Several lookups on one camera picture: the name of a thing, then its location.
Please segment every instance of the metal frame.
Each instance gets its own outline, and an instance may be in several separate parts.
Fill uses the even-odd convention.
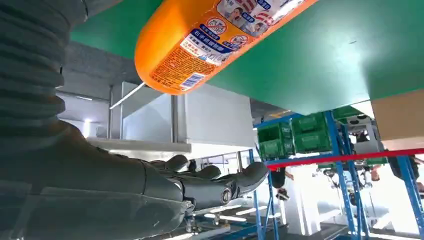
[[[424,153],[424,148],[397,150],[397,151],[384,152],[384,153],[375,152],[375,153],[352,155],[352,149],[350,146],[347,127],[341,124],[341,128],[340,128],[341,135],[340,135],[339,130],[336,126],[336,121],[333,117],[333,113],[331,111],[326,111],[324,112],[324,115],[327,122],[328,133],[329,133],[329,137],[330,137],[330,141],[332,145],[331,153],[324,153],[318,156],[311,156],[311,157],[278,159],[273,161],[266,161],[265,164],[267,164],[271,170],[274,170],[275,168],[283,167],[283,166],[335,162],[336,170],[339,176],[339,183],[340,183],[340,189],[343,196],[344,207],[345,207],[345,211],[347,215],[347,228],[350,232],[350,235],[347,235],[347,236],[340,235],[335,239],[351,239],[351,240],[359,239],[360,240],[362,239],[362,237],[364,237],[364,239],[369,239],[370,230],[367,223],[367,216],[365,214],[365,210],[363,207],[363,202],[361,199],[358,173],[356,171],[355,163],[353,160],[372,158],[372,157],[392,157],[392,156],[399,156],[399,155],[405,155],[405,154],[412,155],[412,154]],[[284,116],[279,119],[257,124],[254,127],[265,127],[275,123],[288,122],[292,118],[299,118],[299,117],[302,117],[302,115],[293,114],[291,116]],[[249,150],[249,160],[250,160],[250,163],[254,162],[253,149]],[[344,178],[344,169],[343,169],[342,161],[347,162],[348,170],[352,176],[354,196],[356,200],[356,210],[357,210],[357,228],[355,227],[355,219],[352,213],[347,184]],[[412,209],[413,209],[415,219],[419,229],[419,234],[421,236],[421,239],[424,239],[424,210],[421,204],[420,194],[417,189],[417,183],[415,181],[415,177],[411,167],[411,163],[409,161],[409,157],[399,156],[398,162],[399,162],[402,178],[405,181],[407,193],[411,201]],[[271,182],[272,182],[271,174],[268,175],[268,182],[269,182],[269,201],[268,201],[268,205],[266,209],[266,220],[264,225],[262,225],[257,192],[254,191],[253,204],[254,204],[254,207],[256,208],[256,224],[255,225],[247,224],[245,228],[239,231],[232,232],[225,236],[222,236],[221,239],[240,239],[254,232],[257,233],[258,240],[264,240],[266,238],[267,226],[268,226],[268,220],[269,220],[268,215],[270,211],[272,215],[275,216],[274,200],[273,200],[274,192],[273,192],[273,187],[271,185]],[[278,240],[279,229],[278,229],[278,222],[275,217],[273,217],[273,229],[274,229],[274,239]]]
[[[400,172],[405,182],[406,191],[408,192],[412,210],[415,215],[416,224],[421,239],[424,239],[424,210],[421,203],[420,193],[417,188],[414,171],[412,170],[411,161],[408,156],[398,156]]]

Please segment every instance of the person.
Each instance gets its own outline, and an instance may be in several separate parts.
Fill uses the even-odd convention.
[[[275,189],[277,189],[276,197],[279,200],[283,201],[288,201],[290,199],[287,190],[284,188],[284,184],[286,183],[286,177],[291,180],[295,179],[292,174],[286,171],[285,167],[280,167],[277,169],[277,171],[271,172],[271,184]]]
[[[224,14],[224,17],[230,21],[232,24],[236,24],[236,21],[238,21],[243,14],[243,8],[236,7],[232,12],[226,12]]]
[[[262,22],[258,22],[254,25],[254,32],[259,33],[261,31],[261,28],[264,26]]]
[[[422,164],[423,161],[421,159],[416,158],[415,155],[410,155],[410,156],[408,156],[408,158],[409,158],[409,162],[410,162],[411,167],[412,167],[412,172],[413,172],[413,175],[415,177],[415,180],[417,180],[420,177],[420,173],[418,171],[418,164]],[[402,173],[401,173],[401,168],[399,166],[398,158],[395,157],[395,156],[388,156],[387,157],[387,162],[390,165],[390,169],[391,169],[393,175],[395,177],[397,177],[398,179],[400,179],[400,180],[403,181],[404,179],[402,178]],[[380,181],[380,175],[379,175],[379,171],[378,170],[382,166],[383,165],[379,164],[379,165],[374,166],[371,169],[371,180],[373,182]],[[424,184],[422,182],[417,181],[416,182],[416,186],[418,188],[418,191],[420,193],[423,193],[424,194]]]
[[[191,159],[190,164],[188,165],[188,171],[191,172],[191,173],[194,173],[194,172],[196,172],[197,168],[198,168],[198,166],[196,164],[196,160]]]
[[[168,164],[113,155],[58,119],[72,28],[120,0],[0,0],[0,236],[134,240],[177,228],[186,214],[256,189],[261,162],[204,179]]]

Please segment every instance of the red bar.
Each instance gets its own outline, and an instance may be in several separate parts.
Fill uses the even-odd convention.
[[[271,171],[275,171],[277,170],[277,168],[282,168],[287,166],[346,162],[349,160],[373,159],[373,158],[381,158],[381,157],[396,157],[396,156],[407,156],[407,155],[415,155],[415,154],[424,154],[424,148],[371,152],[371,153],[363,153],[363,154],[355,154],[355,155],[328,156],[323,158],[313,158],[313,159],[303,159],[303,160],[296,160],[296,158],[294,158],[293,161],[291,162],[270,164],[267,167]]]

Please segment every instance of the blue stripe on label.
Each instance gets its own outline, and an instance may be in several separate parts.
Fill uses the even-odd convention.
[[[241,16],[242,16],[244,19],[246,19],[249,23],[253,23],[253,22],[255,21],[255,19],[254,19],[251,15],[249,15],[247,12],[243,12],[243,13],[241,14]]]
[[[202,29],[205,33],[207,33],[209,36],[211,36],[216,41],[220,40],[220,36],[216,35],[212,30],[210,30],[207,26],[205,26],[203,23],[200,24],[200,29]]]
[[[234,50],[229,49],[228,47],[221,45],[220,43],[217,43],[214,39],[210,38],[208,35],[203,33],[200,29],[195,28],[191,31],[191,34],[200,40],[203,44],[209,46],[211,49],[214,49],[215,51],[221,53],[221,54],[227,54],[231,53]]]

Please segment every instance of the metal rod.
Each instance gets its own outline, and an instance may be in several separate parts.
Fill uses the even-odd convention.
[[[408,192],[412,210],[415,215],[416,224],[418,225],[419,235],[421,239],[424,239],[424,211],[421,204],[420,194],[417,190],[414,172],[411,171],[411,161],[408,156],[399,156],[397,157],[397,161],[399,163],[400,172],[402,173],[406,191]]]
[[[237,167],[238,167],[238,172],[241,173],[243,170],[243,163],[242,163],[242,153],[240,151],[235,153],[236,157],[237,157]]]
[[[178,143],[178,96],[171,95],[171,141]]]
[[[300,117],[303,117],[303,115],[300,115],[298,113],[294,113],[292,115],[283,116],[283,117],[280,117],[280,118],[277,118],[277,119],[273,119],[273,120],[270,120],[270,121],[255,124],[255,125],[253,125],[253,127],[254,128],[262,128],[262,127],[266,127],[266,126],[277,124],[277,123],[283,123],[283,122],[287,123],[287,122],[290,121],[290,119],[297,119],[297,118],[300,118]]]
[[[332,146],[332,153],[335,156],[340,155],[339,145],[337,144],[337,138],[338,138],[337,136],[339,135],[339,132],[337,131],[333,113],[331,111],[326,111],[324,115],[327,121],[328,133],[330,136],[331,146]],[[343,196],[344,208],[346,209],[347,225],[349,227],[350,232],[352,233],[351,238],[355,239],[355,237],[357,236],[357,231],[355,229],[354,216],[352,214],[351,203],[349,201],[348,188],[346,186],[346,182],[345,182],[345,178],[343,174],[342,163],[340,161],[336,162],[335,167],[337,169],[338,181],[339,181],[341,193]]]
[[[273,186],[272,183],[273,179],[271,174],[268,174],[268,186],[269,186],[269,201],[271,202],[271,213],[272,213],[272,223],[274,225],[274,240],[279,240],[279,231],[278,231],[278,224],[277,224],[277,218],[276,218],[276,211],[274,210],[274,198],[273,198]]]
[[[340,139],[340,141],[341,141],[343,150],[345,154],[351,155],[352,149],[351,149],[351,144],[349,142],[348,128],[344,124],[341,125],[341,134],[343,136],[343,139]],[[350,174],[352,176],[352,183],[353,183],[353,189],[354,189],[355,200],[356,200],[358,238],[361,238],[361,229],[363,229],[363,232],[365,233],[365,237],[368,239],[370,237],[370,231],[368,227],[367,216],[365,214],[364,205],[362,203],[358,172],[356,170],[354,161],[350,160],[347,162],[347,164],[349,167]]]
[[[343,196],[344,209],[346,210],[347,215],[347,226],[349,231],[352,233],[352,239],[355,239],[357,236],[357,231],[355,229],[354,216],[352,215],[351,203],[348,196],[348,188],[346,186],[345,178],[343,177],[343,166],[341,162],[336,162],[335,167],[337,169],[338,181],[340,183],[341,195]]]
[[[265,232],[267,231],[267,227],[268,227],[268,215],[270,215],[270,210],[271,210],[270,206],[271,206],[271,195],[269,195],[268,205],[266,205],[266,215],[265,215],[266,219],[265,219],[265,224],[263,225],[263,229]]]
[[[253,157],[253,149],[249,150],[249,160],[252,164],[255,159]],[[261,213],[259,212],[259,200],[258,200],[258,194],[256,190],[253,192],[253,207],[256,208],[256,232],[257,232],[257,239],[258,240],[264,240],[264,236],[262,235],[262,225],[261,225]]]
[[[264,164],[270,170],[275,171],[278,168],[288,167],[288,166],[347,162],[349,160],[374,159],[374,158],[381,158],[381,157],[397,157],[397,156],[415,155],[415,154],[424,154],[424,148],[404,149],[404,150],[395,150],[395,151],[381,151],[381,152],[371,152],[371,153],[362,153],[362,154],[353,154],[353,155],[343,155],[343,156],[335,155],[335,154],[325,154],[325,155],[312,156],[312,157],[299,157],[299,158],[265,161]]]
[[[107,138],[112,138],[112,124],[113,124],[113,115],[112,115],[112,103],[114,101],[114,87],[109,86],[109,108],[107,109]]]
[[[123,98],[121,98],[119,101],[117,101],[114,105],[112,105],[109,109],[114,109],[120,104],[122,104],[127,98],[131,97],[131,95],[135,94],[138,90],[140,90],[144,85],[146,85],[145,82],[142,82],[140,85],[138,85],[136,88],[131,90],[129,93],[127,93]]]

